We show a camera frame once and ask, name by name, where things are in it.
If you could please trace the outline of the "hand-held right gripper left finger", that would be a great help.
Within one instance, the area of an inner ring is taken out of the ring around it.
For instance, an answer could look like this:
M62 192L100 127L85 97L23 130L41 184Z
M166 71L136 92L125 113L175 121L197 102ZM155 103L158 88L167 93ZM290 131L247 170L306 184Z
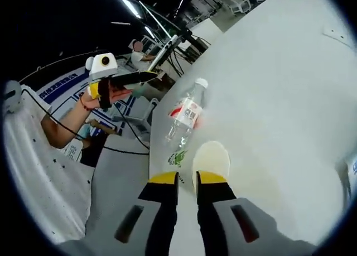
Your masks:
M177 222L179 173L165 172L146 183L120 222L114 238L129 255L168 255Z

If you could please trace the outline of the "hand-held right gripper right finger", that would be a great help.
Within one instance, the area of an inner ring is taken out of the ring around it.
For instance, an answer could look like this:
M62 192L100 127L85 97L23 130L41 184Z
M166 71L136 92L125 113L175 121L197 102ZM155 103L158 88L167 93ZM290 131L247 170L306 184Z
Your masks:
M197 219L206 255L276 255L281 237L270 215L237 198L227 180L196 172Z

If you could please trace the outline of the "person's left hand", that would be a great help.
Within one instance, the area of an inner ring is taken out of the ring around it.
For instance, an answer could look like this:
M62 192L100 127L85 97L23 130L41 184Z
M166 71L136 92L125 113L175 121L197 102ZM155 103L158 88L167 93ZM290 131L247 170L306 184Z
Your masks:
M109 81L102 80L90 84L80 97L79 103L85 110L109 108L114 102L126 98L131 92L125 88L118 89Z

